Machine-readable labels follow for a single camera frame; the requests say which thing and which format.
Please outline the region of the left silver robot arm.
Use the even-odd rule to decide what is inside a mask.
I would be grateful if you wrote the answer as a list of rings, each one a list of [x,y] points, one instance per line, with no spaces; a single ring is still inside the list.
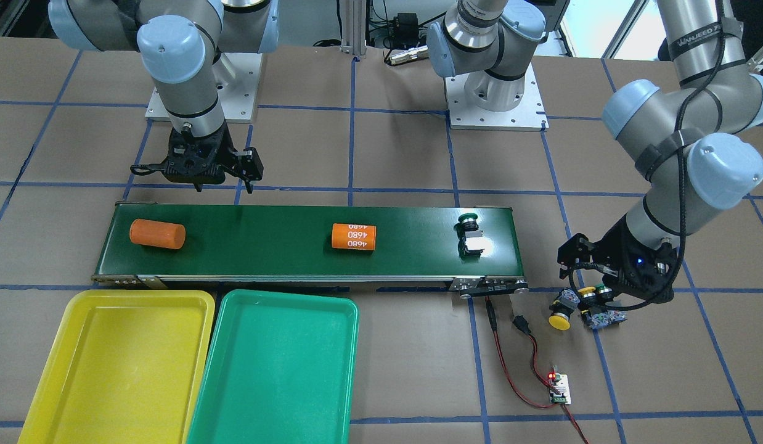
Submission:
[[[729,1],[660,1],[680,88],[649,80],[618,88],[602,110],[609,133],[650,189],[598,241],[577,234],[557,252],[561,278],[595,270],[609,295],[637,310],[674,298],[688,236],[736,206],[763,180],[763,159],[739,133],[763,122],[763,76],[749,72],[742,24]],[[547,36],[545,17],[525,1],[458,1],[432,23],[426,45],[446,82],[464,78],[463,101],[483,116],[521,104],[527,70]]]

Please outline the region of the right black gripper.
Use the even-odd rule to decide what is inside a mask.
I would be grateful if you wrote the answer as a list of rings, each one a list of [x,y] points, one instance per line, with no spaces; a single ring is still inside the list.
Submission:
[[[172,129],[168,137],[168,153],[163,160],[163,176],[173,183],[203,185],[224,183],[226,175],[236,176],[232,169],[235,152],[227,123],[213,134],[196,138],[189,132]]]

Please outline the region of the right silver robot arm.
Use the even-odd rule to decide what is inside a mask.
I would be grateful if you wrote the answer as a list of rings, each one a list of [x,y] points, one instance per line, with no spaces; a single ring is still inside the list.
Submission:
[[[238,76],[227,53],[264,54],[279,42],[277,1],[50,1],[57,37],[84,51],[135,51],[172,123],[164,160],[134,164],[197,191],[232,175],[248,193],[263,177],[255,148],[236,148],[221,91]]]

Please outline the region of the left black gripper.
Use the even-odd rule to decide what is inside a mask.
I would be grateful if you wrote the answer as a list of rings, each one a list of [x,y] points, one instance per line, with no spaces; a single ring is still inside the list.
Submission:
[[[640,298],[643,306],[667,303],[674,299],[675,275],[679,271],[679,250],[672,240],[661,240],[652,249],[636,239],[621,218],[598,242],[577,233],[557,250],[562,265],[560,278],[568,279],[576,289],[576,270],[596,270],[609,293],[597,292],[582,298],[582,306],[608,306],[616,296],[627,294]]]

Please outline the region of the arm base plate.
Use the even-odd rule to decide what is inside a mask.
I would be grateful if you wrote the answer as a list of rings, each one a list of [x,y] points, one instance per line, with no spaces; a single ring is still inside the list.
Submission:
[[[264,59],[263,54],[220,53],[211,68],[214,85],[196,92],[195,97],[218,97],[228,123],[252,123]]]
[[[458,130],[541,131],[550,127],[533,65],[502,81],[486,72],[444,79],[450,126]]]

